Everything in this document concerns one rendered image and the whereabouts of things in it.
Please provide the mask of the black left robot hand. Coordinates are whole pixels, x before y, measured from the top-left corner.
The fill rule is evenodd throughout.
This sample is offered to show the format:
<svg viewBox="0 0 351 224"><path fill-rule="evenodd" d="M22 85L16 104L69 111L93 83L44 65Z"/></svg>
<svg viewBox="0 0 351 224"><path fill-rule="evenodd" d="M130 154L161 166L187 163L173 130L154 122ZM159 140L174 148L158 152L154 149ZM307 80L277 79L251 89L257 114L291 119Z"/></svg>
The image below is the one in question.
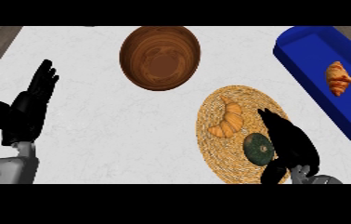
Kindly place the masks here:
<svg viewBox="0 0 351 224"><path fill-rule="evenodd" d="M2 145L34 142L44 126L49 100L59 80L52 61L44 59L31 78L30 87L16 96L13 103L0 101Z"/></svg>

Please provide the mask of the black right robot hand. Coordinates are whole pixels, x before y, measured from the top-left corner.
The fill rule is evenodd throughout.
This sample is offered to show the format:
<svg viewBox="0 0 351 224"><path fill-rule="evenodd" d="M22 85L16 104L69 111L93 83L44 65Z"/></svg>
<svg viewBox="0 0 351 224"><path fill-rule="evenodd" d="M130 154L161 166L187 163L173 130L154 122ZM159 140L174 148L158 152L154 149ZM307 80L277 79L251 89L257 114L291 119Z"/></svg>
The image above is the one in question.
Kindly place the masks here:
<svg viewBox="0 0 351 224"><path fill-rule="evenodd" d="M298 165L307 166L304 178L311 178L320 171L320 156L310 137L303 130L269 109L258 110L269 137L279 158L274 159L263 172L261 183L277 184Z"/></svg>

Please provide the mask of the dark green squash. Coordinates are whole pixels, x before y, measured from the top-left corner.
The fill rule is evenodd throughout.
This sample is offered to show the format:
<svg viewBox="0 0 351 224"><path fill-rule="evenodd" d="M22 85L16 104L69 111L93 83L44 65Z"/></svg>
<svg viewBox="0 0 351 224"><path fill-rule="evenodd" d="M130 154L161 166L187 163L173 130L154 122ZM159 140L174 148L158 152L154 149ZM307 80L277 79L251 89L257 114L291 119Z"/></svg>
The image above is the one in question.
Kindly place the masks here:
<svg viewBox="0 0 351 224"><path fill-rule="evenodd" d="M252 133L245 137L244 154L248 161L257 166L267 165L273 160L274 147L261 133Z"/></svg>

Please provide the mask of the round woven straw placemat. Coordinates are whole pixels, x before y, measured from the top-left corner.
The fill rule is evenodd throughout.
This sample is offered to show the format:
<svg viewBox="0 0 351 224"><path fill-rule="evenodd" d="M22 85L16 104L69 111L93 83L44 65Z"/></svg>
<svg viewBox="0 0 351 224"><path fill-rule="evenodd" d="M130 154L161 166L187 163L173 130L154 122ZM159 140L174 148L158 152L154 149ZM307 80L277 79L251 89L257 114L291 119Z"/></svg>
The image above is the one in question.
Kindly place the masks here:
<svg viewBox="0 0 351 224"><path fill-rule="evenodd" d="M208 128L224 119L230 99L242 108L244 127L232 138L218 138ZM254 165L244 154L244 139L252 133L269 138L267 128L258 110L269 109L283 119L288 115L279 103L264 92L249 86L226 86L205 98L198 111L196 139L205 162L218 178L229 184L260 184L266 166Z"/></svg>

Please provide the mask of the brown wooden bowl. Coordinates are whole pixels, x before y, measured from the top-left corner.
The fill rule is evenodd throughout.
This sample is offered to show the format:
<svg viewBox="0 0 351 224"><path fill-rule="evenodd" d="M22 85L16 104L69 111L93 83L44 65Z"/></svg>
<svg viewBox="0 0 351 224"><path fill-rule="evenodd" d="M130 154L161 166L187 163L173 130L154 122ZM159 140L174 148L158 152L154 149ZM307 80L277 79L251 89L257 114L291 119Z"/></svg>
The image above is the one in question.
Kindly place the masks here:
<svg viewBox="0 0 351 224"><path fill-rule="evenodd" d="M201 44L185 26L142 26L128 35L120 50L127 79L152 91L180 86L196 72Z"/></svg>

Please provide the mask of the golden croissant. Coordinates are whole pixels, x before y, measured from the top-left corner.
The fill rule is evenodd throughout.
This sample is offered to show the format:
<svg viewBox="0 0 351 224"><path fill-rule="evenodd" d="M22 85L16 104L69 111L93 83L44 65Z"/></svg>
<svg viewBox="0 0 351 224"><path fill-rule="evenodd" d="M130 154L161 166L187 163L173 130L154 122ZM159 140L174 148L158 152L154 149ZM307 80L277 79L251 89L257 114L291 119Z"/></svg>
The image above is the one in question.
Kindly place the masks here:
<svg viewBox="0 0 351 224"><path fill-rule="evenodd" d="M241 105L226 96L221 96L224 102L224 117L217 125L207 131L217 138L232 138L244 127L244 111Z"/></svg>
<svg viewBox="0 0 351 224"><path fill-rule="evenodd" d="M326 83L332 94L338 97L351 85L351 76L339 61L335 61L325 72Z"/></svg>

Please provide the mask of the blue rectangular tray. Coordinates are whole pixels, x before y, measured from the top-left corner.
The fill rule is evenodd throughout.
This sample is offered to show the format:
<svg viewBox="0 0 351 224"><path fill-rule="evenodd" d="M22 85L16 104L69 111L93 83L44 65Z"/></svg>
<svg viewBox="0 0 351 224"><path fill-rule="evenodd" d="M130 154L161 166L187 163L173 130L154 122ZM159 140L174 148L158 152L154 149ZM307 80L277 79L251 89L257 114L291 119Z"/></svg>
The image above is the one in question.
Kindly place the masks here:
<svg viewBox="0 0 351 224"><path fill-rule="evenodd" d="M351 85L335 96L325 77L335 61L351 75L351 40L332 26L295 26L277 37L273 55L351 140Z"/></svg>

